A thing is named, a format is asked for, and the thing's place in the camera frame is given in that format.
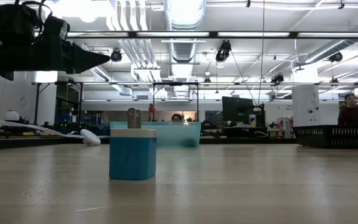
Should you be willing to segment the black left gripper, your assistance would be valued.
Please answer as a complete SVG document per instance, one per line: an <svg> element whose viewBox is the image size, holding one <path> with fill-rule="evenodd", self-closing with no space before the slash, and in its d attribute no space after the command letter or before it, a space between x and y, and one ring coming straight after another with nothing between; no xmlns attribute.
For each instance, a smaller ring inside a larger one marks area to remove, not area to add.
<svg viewBox="0 0 358 224"><path fill-rule="evenodd" d="M78 74L110 61L110 57L82 49L66 40L3 40L0 76L14 79L14 72L64 71Z"/></svg>

